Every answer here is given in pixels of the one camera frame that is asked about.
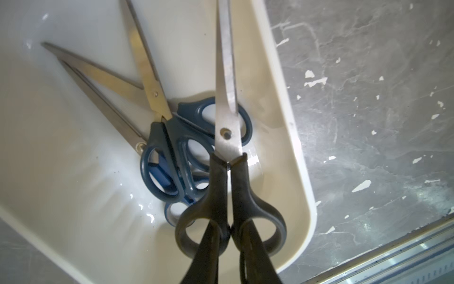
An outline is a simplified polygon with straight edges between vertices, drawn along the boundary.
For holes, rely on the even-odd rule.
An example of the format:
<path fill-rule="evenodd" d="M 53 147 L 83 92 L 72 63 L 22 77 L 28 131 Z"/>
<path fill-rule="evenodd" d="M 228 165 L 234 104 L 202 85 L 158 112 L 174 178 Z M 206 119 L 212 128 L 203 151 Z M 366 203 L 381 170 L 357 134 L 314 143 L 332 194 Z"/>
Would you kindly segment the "dark blue handled scissors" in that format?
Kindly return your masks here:
<path fill-rule="evenodd" d="M 176 203 L 183 201 L 186 197 L 198 200 L 205 192 L 197 189 L 193 179 L 190 167 L 193 163 L 189 159 L 189 140 L 200 142 L 208 150 L 211 147 L 203 141 L 203 137 L 193 127 L 171 113 L 162 85 L 155 74 L 153 59 L 132 1 L 125 1 L 125 9 L 124 17 L 129 24 L 128 39 L 132 54 L 146 98 L 154 112 L 148 142 L 141 154 L 142 179 L 148 190 L 164 202 Z M 158 178 L 150 174 L 153 153 L 162 157 L 167 165 L 171 179 L 170 190 L 154 183 Z"/>

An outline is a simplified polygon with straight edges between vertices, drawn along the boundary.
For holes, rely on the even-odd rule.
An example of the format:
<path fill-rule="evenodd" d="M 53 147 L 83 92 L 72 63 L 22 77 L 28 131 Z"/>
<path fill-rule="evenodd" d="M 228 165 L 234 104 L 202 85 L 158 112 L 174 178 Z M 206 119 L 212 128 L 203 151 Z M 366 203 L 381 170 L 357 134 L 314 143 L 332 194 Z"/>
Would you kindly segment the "white plastic storage box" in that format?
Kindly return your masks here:
<path fill-rule="evenodd" d="M 264 1 L 232 1 L 238 101 L 253 122 L 253 191 L 287 224 L 278 272 L 306 250 L 317 209 Z M 51 43 L 140 82 L 124 1 L 1 2 L 1 218 L 83 284 L 177 284 L 190 259 L 140 157 Z"/>

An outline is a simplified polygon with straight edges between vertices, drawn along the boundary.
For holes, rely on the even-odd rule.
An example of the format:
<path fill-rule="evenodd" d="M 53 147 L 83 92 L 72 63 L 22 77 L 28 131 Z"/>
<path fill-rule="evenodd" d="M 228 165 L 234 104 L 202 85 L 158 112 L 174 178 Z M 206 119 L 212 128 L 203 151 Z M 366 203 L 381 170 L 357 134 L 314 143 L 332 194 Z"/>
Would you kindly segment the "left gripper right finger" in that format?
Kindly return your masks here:
<path fill-rule="evenodd" d="M 234 221 L 232 236 L 240 252 L 242 284 L 281 284 L 253 220 Z"/>

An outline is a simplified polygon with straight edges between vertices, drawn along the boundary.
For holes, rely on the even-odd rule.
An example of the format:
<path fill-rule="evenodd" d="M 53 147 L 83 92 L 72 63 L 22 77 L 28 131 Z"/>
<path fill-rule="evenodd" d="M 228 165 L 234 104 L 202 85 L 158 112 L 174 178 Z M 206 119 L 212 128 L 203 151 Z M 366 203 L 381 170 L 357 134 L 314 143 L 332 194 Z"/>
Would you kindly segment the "light blue handled scissors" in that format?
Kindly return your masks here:
<path fill-rule="evenodd" d="M 170 150 L 167 149 L 168 142 L 166 141 L 164 126 L 157 124 L 151 128 L 158 135 L 158 142 L 162 146 L 148 145 L 143 136 L 110 104 L 87 77 L 68 63 L 62 60 L 60 63 L 98 110 L 139 154 L 144 183 L 156 198 L 165 202 L 164 216 L 167 222 L 175 227 L 179 216 L 171 212 L 171 206 L 181 203 L 190 207 L 194 200 L 187 197 L 183 189 L 178 188 L 177 184 L 180 182 L 180 178 L 171 161 Z"/>

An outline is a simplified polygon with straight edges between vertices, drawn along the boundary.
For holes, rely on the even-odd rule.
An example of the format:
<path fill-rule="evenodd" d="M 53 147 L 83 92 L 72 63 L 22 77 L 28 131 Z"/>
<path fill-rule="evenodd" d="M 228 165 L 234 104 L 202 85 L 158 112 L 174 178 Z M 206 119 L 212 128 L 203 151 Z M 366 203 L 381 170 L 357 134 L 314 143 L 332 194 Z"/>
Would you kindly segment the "small black scissors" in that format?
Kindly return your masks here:
<path fill-rule="evenodd" d="M 241 116 L 237 98 L 234 35 L 230 1 L 217 2 L 216 14 L 216 93 L 215 152 L 210 155 L 209 185 L 204 197 L 180 216 L 175 229 L 179 249 L 195 257 L 200 245 L 187 234 L 187 227 L 198 219 L 209 220 L 219 237 L 223 253 L 230 239 L 240 245 L 245 226 L 255 218 L 275 225 L 274 234 L 263 241 L 273 256 L 285 244 L 287 227 L 281 213 L 251 190 L 248 156 L 241 141 Z"/>

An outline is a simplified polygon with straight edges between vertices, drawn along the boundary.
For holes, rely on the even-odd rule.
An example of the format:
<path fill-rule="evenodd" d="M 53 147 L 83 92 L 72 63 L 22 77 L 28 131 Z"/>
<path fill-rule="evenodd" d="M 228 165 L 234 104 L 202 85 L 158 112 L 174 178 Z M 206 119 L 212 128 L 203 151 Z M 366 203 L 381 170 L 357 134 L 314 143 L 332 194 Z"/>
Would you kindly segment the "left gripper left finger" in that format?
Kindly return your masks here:
<path fill-rule="evenodd" d="M 209 220 L 202 240 L 195 243 L 186 228 L 193 220 L 180 220 L 180 250 L 192 259 L 183 284 L 217 284 L 219 256 L 225 251 L 230 239 L 230 226 L 225 220 Z"/>

